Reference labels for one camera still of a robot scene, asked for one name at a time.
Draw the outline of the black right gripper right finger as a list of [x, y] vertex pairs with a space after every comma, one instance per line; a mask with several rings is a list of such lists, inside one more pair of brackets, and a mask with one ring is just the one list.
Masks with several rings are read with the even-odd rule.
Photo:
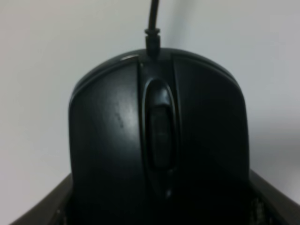
[[293, 200], [250, 171], [249, 225], [292, 225]]

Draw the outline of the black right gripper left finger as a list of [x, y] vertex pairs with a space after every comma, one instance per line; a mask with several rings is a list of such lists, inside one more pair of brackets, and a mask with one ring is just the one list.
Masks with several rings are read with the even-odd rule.
[[13, 225], [65, 225], [65, 207], [72, 194], [72, 176], [69, 174], [54, 190]]

